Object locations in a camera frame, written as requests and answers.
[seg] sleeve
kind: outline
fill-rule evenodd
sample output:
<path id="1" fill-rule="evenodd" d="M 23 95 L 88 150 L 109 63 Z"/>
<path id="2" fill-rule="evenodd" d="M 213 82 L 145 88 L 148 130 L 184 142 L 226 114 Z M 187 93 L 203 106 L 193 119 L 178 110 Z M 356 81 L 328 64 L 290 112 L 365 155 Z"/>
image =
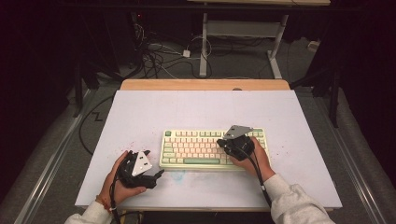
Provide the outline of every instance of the sleeve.
<path id="1" fill-rule="evenodd" d="M 109 224 L 111 218 L 112 216 L 100 203 L 93 201 L 82 216 L 80 214 L 74 214 L 64 224 Z"/>
<path id="2" fill-rule="evenodd" d="M 272 200 L 271 216 L 276 224 L 334 223 L 323 206 L 299 185 L 289 185 L 280 175 L 273 175 L 264 186 Z"/>

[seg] table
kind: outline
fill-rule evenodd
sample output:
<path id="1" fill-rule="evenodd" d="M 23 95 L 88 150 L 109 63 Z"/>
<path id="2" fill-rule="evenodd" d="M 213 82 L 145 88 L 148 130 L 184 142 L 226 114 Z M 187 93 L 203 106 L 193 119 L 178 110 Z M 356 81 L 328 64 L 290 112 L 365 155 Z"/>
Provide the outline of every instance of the table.
<path id="1" fill-rule="evenodd" d="M 282 6 L 328 6 L 330 0 L 190 0 L 192 2 L 228 3 L 228 4 L 253 4 L 253 5 L 282 5 Z M 251 37 L 273 37 L 274 47 L 267 51 L 269 64 L 271 65 L 274 78 L 282 78 L 276 62 L 276 53 L 282 40 L 283 32 L 289 15 L 283 15 L 281 22 L 257 22 L 257 21 L 210 21 L 207 13 L 204 13 L 202 31 L 202 50 L 200 61 L 200 77 L 206 77 L 207 65 L 207 36 L 208 35 L 232 35 Z"/>
<path id="2" fill-rule="evenodd" d="M 234 88 L 243 91 L 231 91 Z M 232 124 L 264 127 L 274 169 L 289 183 L 299 183 L 326 208 L 342 206 L 297 97 L 287 83 L 227 79 L 125 80 L 114 99 L 76 205 L 91 203 L 114 160 L 125 149 L 149 149 L 153 168 L 146 174 L 155 174 L 160 169 L 159 148 L 165 127 L 228 129 Z M 157 184 L 118 208 L 269 211 L 257 179 L 244 171 L 166 171 Z"/>

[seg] mechanical keyboard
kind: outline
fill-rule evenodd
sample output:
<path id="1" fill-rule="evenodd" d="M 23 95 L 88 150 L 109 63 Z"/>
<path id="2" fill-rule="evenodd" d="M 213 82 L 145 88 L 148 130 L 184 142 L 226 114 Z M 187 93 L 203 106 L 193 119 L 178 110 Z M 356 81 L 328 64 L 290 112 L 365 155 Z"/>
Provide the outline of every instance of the mechanical keyboard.
<path id="1" fill-rule="evenodd" d="M 217 140 L 227 131 L 166 130 L 163 132 L 160 166 L 173 170 L 243 170 L 233 165 L 230 156 Z M 255 128 L 247 136 L 255 136 L 269 157 L 263 128 Z"/>

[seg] white tabletop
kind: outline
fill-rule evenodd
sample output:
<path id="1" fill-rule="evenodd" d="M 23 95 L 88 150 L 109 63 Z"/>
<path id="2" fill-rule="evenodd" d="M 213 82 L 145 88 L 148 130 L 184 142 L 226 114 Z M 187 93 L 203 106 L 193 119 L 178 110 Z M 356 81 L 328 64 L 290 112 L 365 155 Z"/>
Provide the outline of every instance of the white tabletop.
<path id="1" fill-rule="evenodd" d="M 146 175 L 153 175 L 160 170 L 164 130 L 228 130 L 234 124 L 264 128 L 274 170 L 325 208 L 342 206 L 294 91 L 118 91 L 76 205 L 95 199 L 124 150 L 150 150 L 154 167 Z M 157 184 L 118 208 L 268 210 L 258 180 L 244 171 L 166 171 Z"/>

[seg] space bar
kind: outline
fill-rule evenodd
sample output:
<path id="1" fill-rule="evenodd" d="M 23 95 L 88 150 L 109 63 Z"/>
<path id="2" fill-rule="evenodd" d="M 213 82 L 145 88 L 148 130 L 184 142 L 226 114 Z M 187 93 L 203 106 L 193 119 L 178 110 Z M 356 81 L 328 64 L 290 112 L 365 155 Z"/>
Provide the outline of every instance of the space bar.
<path id="1" fill-rule="evenodd" d="M 219 164 L 219 159 L 184 159 L 184 164 Z"/>

